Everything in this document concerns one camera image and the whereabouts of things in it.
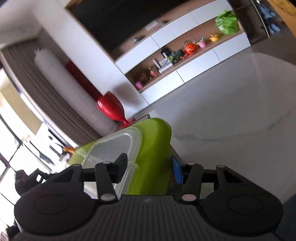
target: cabinet door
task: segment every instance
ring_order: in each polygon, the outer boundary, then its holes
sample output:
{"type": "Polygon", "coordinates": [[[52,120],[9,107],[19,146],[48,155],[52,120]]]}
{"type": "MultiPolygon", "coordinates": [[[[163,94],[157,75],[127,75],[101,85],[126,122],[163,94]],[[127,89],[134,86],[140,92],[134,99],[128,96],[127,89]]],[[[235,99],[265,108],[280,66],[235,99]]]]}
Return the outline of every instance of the cabinet door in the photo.
{"type": "Polygon", "coordinates": [[[223,11],[230,11],[232,7],[227,0],[216,0],[190,12],[198,24],[202,24],[217,17],[223,11]]]}
{"type": "Polygon", "coordinates": [[[137,44],[129,52],[121,56],[115,62],[115,64],[124,74],[126,74],[132,68],[134,68],[136,65],[138,65],[140,62],[149,57],[158,49],[159,47],[153,41],[153,39],[151,37],[148,37],[141,43],[137,44]]]}
{"type": "Polygon", "coordinates": [[[215,51],[212,49],[196,59],[185,64],[177,70],[178,74],[184,82],[187,82],[194,77],[198,76],[202,72],[212,68],[216,64],[220,63],[215,51]]]}
{"type": "Polygon", "coordinates": [[[214,50],[219,60],[223,61],[250,46],[247,35],[245,33],[241,33],[240,35],[215,47],[214,50]]]}
{"type": "Polygon", "coordinates": [[[149,87],[147,90],[143,91],[141,95],[148,104],[152,104],[182,84],[184,84],[183,80],[175,71],[149,87]]]}
{"type": "Polygon", "coordinates": [[[175,38],[181,36],[185,32],[193,29],[198,24],[192,18],[190,13],[185,14],[184,16],[172,21],[168,25],[164,26],[156,33],[152,34],[152,38],[158,44],[159,47],[163,47],[167,43],[171,42],[175,38]]]}

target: white punching bag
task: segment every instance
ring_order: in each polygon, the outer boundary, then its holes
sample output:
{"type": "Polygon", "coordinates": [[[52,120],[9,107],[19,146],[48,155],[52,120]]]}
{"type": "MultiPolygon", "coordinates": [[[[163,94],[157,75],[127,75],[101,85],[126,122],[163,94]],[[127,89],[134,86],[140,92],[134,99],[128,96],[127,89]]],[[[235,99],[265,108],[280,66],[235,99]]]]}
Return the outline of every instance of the white punching bag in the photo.
{"type": "Polygon", "coordinates": [[[38,50],[35,64],[60,96],[99,135],[103,137],[116,130],[117,124],[96,107],[96,102],[50,50],[38,50]]]}

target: television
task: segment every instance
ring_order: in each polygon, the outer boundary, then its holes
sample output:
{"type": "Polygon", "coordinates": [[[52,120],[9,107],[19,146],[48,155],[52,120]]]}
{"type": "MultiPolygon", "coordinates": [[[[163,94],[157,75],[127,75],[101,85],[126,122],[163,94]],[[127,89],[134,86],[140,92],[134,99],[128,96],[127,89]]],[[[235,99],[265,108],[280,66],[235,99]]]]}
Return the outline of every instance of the television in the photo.
{"type": "Polygon", "coordinates": [[[131,35],[187,0],[82,0],[68,7],[109,52],[131,35]]]}

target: floor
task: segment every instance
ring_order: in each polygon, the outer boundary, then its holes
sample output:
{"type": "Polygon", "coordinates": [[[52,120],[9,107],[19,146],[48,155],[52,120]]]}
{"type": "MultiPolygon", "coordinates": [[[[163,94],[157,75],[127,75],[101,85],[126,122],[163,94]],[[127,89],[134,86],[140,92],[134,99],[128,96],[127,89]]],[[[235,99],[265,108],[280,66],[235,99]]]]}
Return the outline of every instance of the floor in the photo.
{"type": "Polygon", "coordinates": [[[276,195],[296,193],[296,39],[284,28],[138,114],[166,120],[182,160],[223,164],[276,195]]]}

